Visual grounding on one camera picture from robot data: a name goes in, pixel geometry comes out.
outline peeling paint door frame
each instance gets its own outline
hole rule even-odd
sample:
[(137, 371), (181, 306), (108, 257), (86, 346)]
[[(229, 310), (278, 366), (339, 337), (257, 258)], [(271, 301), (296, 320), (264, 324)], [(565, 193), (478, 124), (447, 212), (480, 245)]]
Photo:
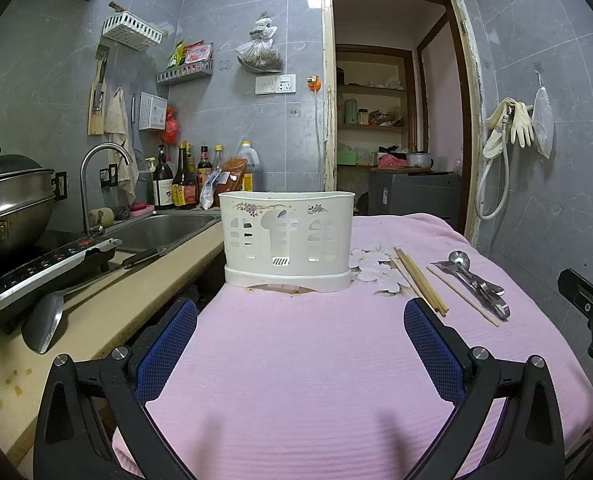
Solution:
[[(463, 0), (429, 0), (441, 3), (451, 17), (450, 27), (457, 51), (457, 60), (461, 58), (462, 73), (465, 73), (467, 88), (462, 79), (462, 106), (464, 125), (468, 124), (469, 135), (464, 131), (464, 160), (459, 208), (459, 231), (472, 245), (476, 242), (479, 228), (475, 213), (477, 181), (480, 173), (480, 146), (484, 139), (483, 97), (481, 92), (480, 59), (477, 51), (474, 31), (465, 9)], [(333, 0), (322, 0), (323, 14), (323, 90), (325, 140), (324, 184), (325, 190), (336, 190), (336, 151), (337, 151), (337, 91), (336, 91), (336, 49), (334, 40)]]

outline blue gripper pad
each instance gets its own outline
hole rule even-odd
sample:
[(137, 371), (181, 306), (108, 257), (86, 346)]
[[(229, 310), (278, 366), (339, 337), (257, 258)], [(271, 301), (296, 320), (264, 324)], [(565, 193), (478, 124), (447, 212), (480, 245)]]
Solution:
[(196, 329), (197, 316), (195, 304), (186, 301), (141, 361), (134, 394), (142, 406), (161, 394)]
[(458, 406), (465, 398), (463, 370), (416, 300), (405, 305), (403, 325), (441, 399)]

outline metal screw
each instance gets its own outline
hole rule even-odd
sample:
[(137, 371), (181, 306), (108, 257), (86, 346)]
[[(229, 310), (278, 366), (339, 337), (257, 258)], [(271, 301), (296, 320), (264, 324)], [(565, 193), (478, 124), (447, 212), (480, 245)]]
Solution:
[(472, 355), (475, 356), (475, 359), (480, 361), (485, 361), (488, 357), (490, 357), (490, 352), (488, 352), (485, 348), (477, 346), (472, 349)]
[(112, 358), (117, 361), (124, 359), (128, 355), (128, 349), (125, 346), (118, 346), (112, 351)]
[(545, 366), (545, 361), (543, 360), (542, 357), (539, 357), (538, 355), (532, 356), (532, 359), (530, 360), (532, 362), (532, 364), (534, 364), (537, 368), (543, 368)]
[(54, 358), (54, 366), (62, 366), (67, 363), (68, 354), (59, 354)]

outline orange plug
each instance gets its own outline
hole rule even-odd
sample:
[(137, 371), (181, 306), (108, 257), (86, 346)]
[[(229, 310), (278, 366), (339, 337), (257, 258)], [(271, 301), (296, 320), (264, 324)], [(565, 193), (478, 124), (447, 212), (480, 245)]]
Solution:
[(307, 87), (312, 92), (318, 92), (321, 89), (321, 80), (318, 75), (310, 75), (307, 77)]

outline dish towel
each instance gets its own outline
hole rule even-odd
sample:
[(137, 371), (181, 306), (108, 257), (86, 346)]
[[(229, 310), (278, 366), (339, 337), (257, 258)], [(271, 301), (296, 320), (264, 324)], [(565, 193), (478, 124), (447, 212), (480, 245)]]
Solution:
[(123, 88), (114, 92), (108, 110), (105, 113), (105, 123), (103, 126), (109, 136), (110, 142), (115, 142), (123, 146), (132, 157), (132, 164), (129, 166), (123, 160), (119, 152), (108, 150), (108, 164), (116, 164), (118, 167), (118, 186), (128, 195), (129, 203), (134, 202), (136, 193), (134, 187), (138, 179), (138, 168), (136, 166), (136, 157), (132, 149), (132, 143), (128, 135), (128, 114), (123, 99)]

